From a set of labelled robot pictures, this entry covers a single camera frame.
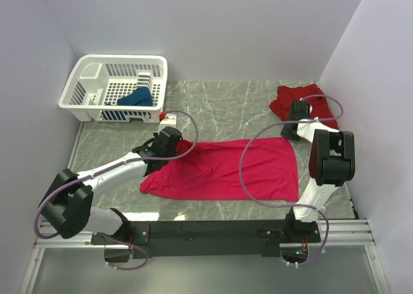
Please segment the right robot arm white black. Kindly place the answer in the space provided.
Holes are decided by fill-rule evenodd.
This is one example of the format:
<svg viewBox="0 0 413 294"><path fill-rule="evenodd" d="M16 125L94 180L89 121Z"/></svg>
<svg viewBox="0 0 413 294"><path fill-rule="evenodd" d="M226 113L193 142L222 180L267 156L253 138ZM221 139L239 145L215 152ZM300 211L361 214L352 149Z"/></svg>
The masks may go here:
<svg viewBox="0 0 413 294"><path fill-rule="evenodd" d="M352 132L330 128L317 118L310 118L310 105L305 100L293 101L287 124L281 136L290 140L305 139L312 146L308 162L310 180L294 207L285 217L283 234L297 242L317 232L319 213L329 197L356 171L355 137Z"/></svg>

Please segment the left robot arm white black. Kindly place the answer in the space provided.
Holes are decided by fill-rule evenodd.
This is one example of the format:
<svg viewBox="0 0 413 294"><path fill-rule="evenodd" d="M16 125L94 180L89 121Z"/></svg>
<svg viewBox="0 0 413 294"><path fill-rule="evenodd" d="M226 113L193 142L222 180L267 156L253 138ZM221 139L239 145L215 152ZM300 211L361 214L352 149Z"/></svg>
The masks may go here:
<svg viewBox="0 0 413 294"><path fill-rule="evenodd" d="M130 221L117 209L92 206L94 197L160 170L176 159L181 132L164 127L124 157L93 170L59 172L39 204L35 219L44 217L64 239L83 230L104 233L116 244L127 240Z"/></svg>

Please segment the pink t shirt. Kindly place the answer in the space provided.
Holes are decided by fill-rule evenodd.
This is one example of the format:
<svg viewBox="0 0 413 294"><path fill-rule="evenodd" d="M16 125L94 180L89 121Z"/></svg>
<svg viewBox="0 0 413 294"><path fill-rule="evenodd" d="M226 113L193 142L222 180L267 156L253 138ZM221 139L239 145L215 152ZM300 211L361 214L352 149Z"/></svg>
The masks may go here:
<svg viewBox="0 0 413 294"><path fill-rule="evenodd" d="M199 142L185 157L151 173L139 190L174 200L296 202L296 156L282 137Z"/></svg>

